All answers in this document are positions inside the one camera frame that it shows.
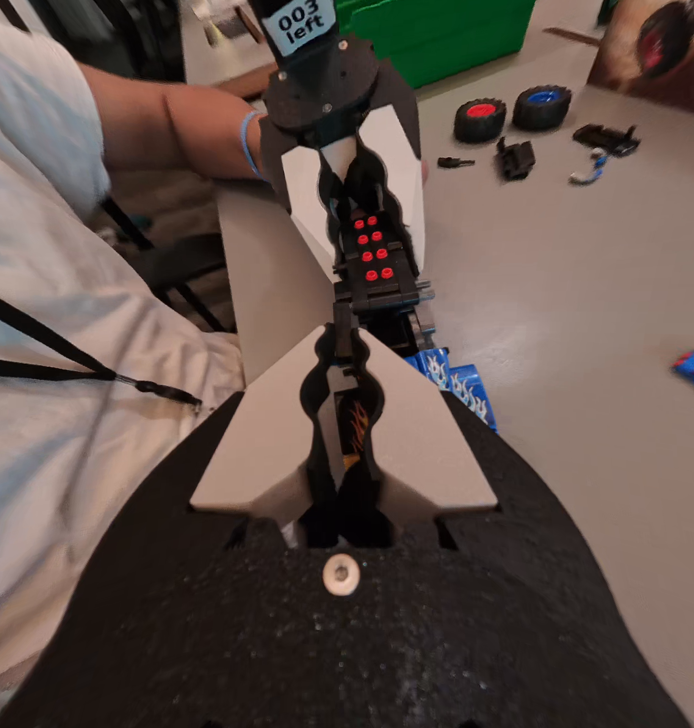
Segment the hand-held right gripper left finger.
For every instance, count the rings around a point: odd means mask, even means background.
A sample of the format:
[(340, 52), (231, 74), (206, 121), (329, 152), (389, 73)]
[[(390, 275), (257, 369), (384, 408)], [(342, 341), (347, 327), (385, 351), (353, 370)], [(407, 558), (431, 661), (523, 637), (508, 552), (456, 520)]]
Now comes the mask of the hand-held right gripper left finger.
[(318, 414), (302, 405), (302, 386), (320, 364), (317, 343), (333, 324), (314, 328), (250, 382), (190, 497), (199, 512), (267, 518), (284, 526), (315, 503), (336, 501), (336, 484)]

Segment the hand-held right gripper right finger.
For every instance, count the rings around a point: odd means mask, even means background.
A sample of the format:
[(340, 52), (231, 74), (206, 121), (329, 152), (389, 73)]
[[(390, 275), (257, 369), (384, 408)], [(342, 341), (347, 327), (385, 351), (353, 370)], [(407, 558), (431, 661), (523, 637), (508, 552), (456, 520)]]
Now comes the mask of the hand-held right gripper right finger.
[(379, 509), (396, 527), (494, 509), (497, 496), (442, 390), (369, 332), (359, 335), (369, 350), (367, 373), (384, 396), (370, 431)]

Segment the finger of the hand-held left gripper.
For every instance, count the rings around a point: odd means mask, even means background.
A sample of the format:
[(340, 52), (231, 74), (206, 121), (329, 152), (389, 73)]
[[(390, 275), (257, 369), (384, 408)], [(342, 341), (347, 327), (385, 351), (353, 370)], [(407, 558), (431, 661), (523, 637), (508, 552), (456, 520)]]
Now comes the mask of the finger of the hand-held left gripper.
[(403, 243), (411, 268), (425, 264), (423, 165), (393, 105), (371, 109), (355, 135), (348, 167), (353, 199), (366, 212), (379, 208)]
[(340, 265), (341, 232), (352, 214), (345, 187), (351, 163), (352, 142), (296, 146), (281, 157), (289, 215), (322, 268)]

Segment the black lego vehicle model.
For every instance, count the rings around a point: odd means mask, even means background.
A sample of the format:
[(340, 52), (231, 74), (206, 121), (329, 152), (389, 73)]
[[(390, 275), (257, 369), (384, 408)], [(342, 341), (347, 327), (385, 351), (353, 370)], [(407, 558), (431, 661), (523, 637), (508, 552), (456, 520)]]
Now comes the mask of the black lego vehicle model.
[[(358, 460), (345, 470), (355, 486), (355, 494), (370, 497), (370, 508), (379, 509), (381, 474), (372, 456), (370, 431), (381, 414), (384, 396), (377, 381), (367, 373), (367, 346), (359, 330), (372, 334), (397, 356), (424, 375), (451, 402), (459, 403), (448, 390), (448, 365), (442, 354), (425, 349), (425, 335), (420, 327), (417, 308), (425, 287), (409, 266), (403, 243), (398, 239), (387, 215), (373, 209), (362, 211), (341, 232), (342, 257), (333, 272), (334, 307), (332, 334), (317, 343), (321, 364), (307, 376), (301, 401), (308, 414), (318, 414), (334, 393), (329, 372), (336, 369), (352, 380), (346, 390), (337, 392), (335, 414), (348, 420), (347, 432), (338, 434), (342, 454)], [(328, 454), (321, 423), (315, 434), (322, 444), (321, 454)]]

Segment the person's left forearm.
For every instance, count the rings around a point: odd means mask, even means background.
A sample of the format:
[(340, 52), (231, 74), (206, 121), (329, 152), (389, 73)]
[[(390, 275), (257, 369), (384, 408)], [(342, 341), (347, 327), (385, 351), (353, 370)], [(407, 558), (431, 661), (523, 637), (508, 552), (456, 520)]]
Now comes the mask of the person's left forearm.
[[(97, 106), (108, 171), (188, 169), (216, 180), (257, 179), (239, 130), (254, 109), (220, 88), (123, 78), (79, 64)], [(261, 128), (251, 151), (262, 173)]]

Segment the lego wheel with red hub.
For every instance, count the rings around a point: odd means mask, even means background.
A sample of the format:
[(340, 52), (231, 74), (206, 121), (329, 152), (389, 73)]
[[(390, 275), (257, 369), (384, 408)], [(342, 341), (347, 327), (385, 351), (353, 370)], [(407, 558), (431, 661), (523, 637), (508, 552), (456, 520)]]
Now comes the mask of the lego wheel with red hub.
[(484, 143), (498, 139), (506, 121), (506, 104), (483, 97), (462, 104), (456, 111), (453, 136), (459, 143)]

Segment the chunky black lego piece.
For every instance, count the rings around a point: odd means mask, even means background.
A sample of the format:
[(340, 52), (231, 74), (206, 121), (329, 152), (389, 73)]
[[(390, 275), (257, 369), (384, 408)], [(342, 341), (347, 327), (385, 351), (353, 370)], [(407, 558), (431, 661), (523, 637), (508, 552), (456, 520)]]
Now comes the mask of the chunky black lego piece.
[(496, 145), (497, 169), (505, 181), (524, 180), (535, 165), (534, 148), (531, 141), (507, 144), (506, 138), (499, 138)]

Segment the lego wheel with blue hub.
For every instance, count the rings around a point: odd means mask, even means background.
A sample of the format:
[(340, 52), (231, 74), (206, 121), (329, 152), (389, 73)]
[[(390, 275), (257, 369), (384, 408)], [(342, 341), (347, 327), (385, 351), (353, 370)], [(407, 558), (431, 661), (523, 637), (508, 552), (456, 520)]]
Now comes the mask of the lego wheel with blue hub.
[(529, 132), (555, 130), (569, 112), (572, 91), (565, 86), (534, 86), (515, 100), (512, 124)]

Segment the grey curved lego piece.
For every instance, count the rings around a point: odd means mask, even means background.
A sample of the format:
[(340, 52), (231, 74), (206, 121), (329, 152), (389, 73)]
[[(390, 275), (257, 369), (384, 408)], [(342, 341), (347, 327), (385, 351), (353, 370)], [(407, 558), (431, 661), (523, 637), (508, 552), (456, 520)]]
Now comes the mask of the grey curved lego piece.
[(587, 187), (591, 184), (594, 184), (597, 182), (598, 179), (600, 179), (605, 171), (605, 166), (608, 160), (608, 155), (606, 153), (606, 150), (602, 148), (594, 148), (591, 151), (590, 154), (591, 159), (591, 169), (588, 171), (587, 174), (579, 174), (577, 172), (573, 172), (570, 174), (570, 177), (568, 178), (569, 184), (575, 187)]

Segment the long black lego piece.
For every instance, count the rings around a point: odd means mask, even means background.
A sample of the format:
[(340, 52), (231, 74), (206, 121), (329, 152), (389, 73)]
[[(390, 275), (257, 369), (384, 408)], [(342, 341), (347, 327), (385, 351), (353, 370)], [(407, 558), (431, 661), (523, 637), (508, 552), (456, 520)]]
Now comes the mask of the long black lego piece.
[(602, 149), (607, 155), (625, 158), (633, 154), (641, 140), (635, 136), (635, 126), (617, 130), (602, 124), (586, 124), (577, 129), (572, 139), (591, 149)]

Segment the lego set box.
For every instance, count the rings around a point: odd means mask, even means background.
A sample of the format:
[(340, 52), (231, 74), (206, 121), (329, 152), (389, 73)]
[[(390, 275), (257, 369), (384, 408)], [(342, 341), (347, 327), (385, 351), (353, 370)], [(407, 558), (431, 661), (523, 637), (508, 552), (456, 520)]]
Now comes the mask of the lego set box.
[(588, 84), (694, 114), (694, 1), (617, 2)]

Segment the blue wristband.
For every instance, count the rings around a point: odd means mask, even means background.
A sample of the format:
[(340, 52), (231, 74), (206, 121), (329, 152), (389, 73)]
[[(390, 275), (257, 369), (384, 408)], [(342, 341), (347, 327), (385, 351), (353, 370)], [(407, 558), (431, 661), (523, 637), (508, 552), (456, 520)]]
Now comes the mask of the blue wristband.
[(252, 109), (248, 114), (245, 115), (241, 122), (239, 136), (243, 155), (248, 162), (251, 172), (257, 179), (267, 182), (268, 180), (266, 179), (266, 177), (264, 177), (262, 173), (260, 163), (251, 151), (251, 145), (249, 141), (251, 139), (251, 136), (253, 135), (251, 134), (251, 127), (253, 126), (253, 124), (256, 124), (257, 127), (260, 129), (260, 120), (263, 116), (264, 114), (262, 114), (258, 110)]

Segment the green plastic bin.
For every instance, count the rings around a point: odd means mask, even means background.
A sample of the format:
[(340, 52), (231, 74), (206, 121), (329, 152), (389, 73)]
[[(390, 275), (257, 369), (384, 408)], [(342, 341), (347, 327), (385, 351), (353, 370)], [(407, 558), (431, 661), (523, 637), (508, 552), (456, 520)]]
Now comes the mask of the green plastic bin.
[(336, 1), (340, 30), (370, 41), (416, 89), (519, 52), (535, 1)]

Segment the black folding chair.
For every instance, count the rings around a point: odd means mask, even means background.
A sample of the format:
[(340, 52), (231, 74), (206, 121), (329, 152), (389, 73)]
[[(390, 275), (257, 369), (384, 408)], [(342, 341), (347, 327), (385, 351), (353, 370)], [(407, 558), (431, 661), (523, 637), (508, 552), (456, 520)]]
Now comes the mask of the black folding chair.
[(190, 287), (191, 282), (227, 267), (220, 233), (191, 235), (166, 247), (156, 247), (112, 198), (107, 197), (101, 206), (124, 239), (138, 250), (130, 264), (158, 300), (171, 306), (169, 293), (174, 290), (210, 329), (237, 333), (235, 324), (225, 326)]

